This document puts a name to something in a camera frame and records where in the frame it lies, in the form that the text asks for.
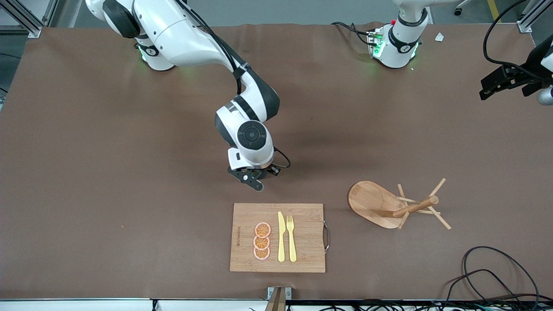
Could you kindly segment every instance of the brown table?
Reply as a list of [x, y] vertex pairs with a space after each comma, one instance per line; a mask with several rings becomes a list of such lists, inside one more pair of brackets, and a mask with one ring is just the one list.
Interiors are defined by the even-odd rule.
[[[262, 193], [226, 172], [213, 126], [236, 87], [225, 68], [155, 72], [109, 29], [44, 29], [0, 113], [0, 296], [256, 298], [286, 285], [305, 299], [444, 298], [476, 245], [508, 252], [553, 295], [553, 110], [520, 90], [480, 101], [496, 68], [482, 55], [487, 28], [429, 26], [398, 70], [333, 26], [218, 28], [282, 100], [267, 126], [293, 166]], [[515, 63], [533, 47], [512, 24], [489, 46]], [[442, 177], [451, 231], [422, 214], [382, 229], [347, 204], [360, 180], [418, 199]], [[235, 202], [323, 203], [327, 272], [229, 272]], [[531, 292], [495, 254], [477, 252], [479, 267]], [[453, 297], [475, 298], [466, 286]]]

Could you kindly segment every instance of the knife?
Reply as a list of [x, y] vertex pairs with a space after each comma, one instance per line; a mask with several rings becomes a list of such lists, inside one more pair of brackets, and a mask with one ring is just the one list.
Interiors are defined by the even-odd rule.
[[278, 212], [278, 261], [284, 262], [284, 233], [286, 232], [286, 223], [281, 212]]

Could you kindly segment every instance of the gray floor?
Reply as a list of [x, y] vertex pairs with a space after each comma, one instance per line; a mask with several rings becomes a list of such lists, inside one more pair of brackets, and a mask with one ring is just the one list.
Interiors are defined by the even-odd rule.
[[[501, 12], [514, 0], [496, 0]], [[261, 23], [330, 24], [335, 21], [364, 24], [371, 21], [388, 22], [396, 18], [398, 9], [391, 0], [189, 0], [204, 20], [212, 26], [231, 26]], [[460, 16], [453, 15], [455, 4], [432, 8], [435, 24], [491, 23], [492, 14], [485, 0], [474, 0], [463, 8]], [[525, 4], [516, 7], [502, 18], [514, 22]], [[58, 27], [108, 27], [88, 11], [84, 0], [66, 0]], [[536, 43], [553, 34], [553, 7], [550, 7], [532, 26]], [[0, 52], [21, 57], [25, 35], [0, 35]], [[9, 90], [19, 60], [0, 55], [0, 87]]]

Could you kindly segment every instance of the round black joint cap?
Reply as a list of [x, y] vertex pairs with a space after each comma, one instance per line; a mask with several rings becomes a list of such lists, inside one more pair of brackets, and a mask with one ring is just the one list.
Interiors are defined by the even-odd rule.
[[265, 127], [257, 121], [244, 122], [238, 128], [238, 142], [251, 150], [263, 148], [267, 142], [267, 131]]

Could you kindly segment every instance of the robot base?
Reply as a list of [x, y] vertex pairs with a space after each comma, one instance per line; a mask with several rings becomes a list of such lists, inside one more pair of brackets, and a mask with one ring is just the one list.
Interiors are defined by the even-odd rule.
[[369, 54], [386, 67], [401, 68], [407, 65], [411, 58], [415, 57], [415, 51], [419, 44], [417, 43], [408, 53], [398, 52], [398, 49], [391, 44], [388, 35], [391, 27], [391, 24], [387, 24], [375, 30], [375, 33], [382, 37], [379, 40], [373, 40], [377, 46], [369, 45]]

